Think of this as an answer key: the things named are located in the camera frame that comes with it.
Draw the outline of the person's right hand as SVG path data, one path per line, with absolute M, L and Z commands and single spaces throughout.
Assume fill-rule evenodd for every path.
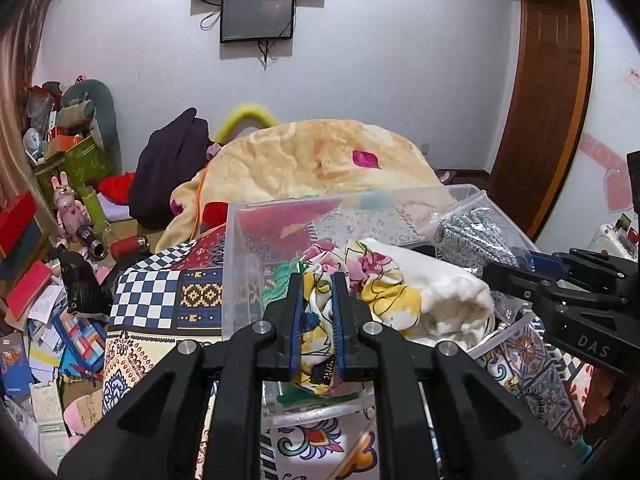
M 611 394 L 614 384 L 615 376 L 607 370 L 595 368 L 592 371 L 589 391 L 582 410 L 587 425 L 595 424 L 608 414 L 611 408 L 608 396 Z

